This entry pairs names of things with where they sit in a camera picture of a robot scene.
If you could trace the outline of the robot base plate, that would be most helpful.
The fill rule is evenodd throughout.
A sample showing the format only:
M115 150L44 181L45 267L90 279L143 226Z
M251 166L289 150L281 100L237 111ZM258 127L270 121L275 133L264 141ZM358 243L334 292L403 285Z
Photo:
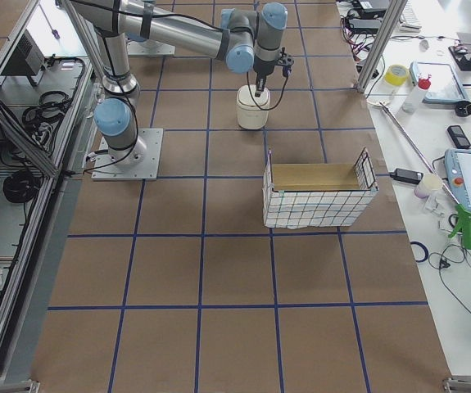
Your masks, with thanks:
M91 174L92 180L156 180L163 134L163 129L140 129L134 150L122 161L119 159L126 156L128 150L115 151L111 149L111 154L99 155L95 160L97 169L93 170Z

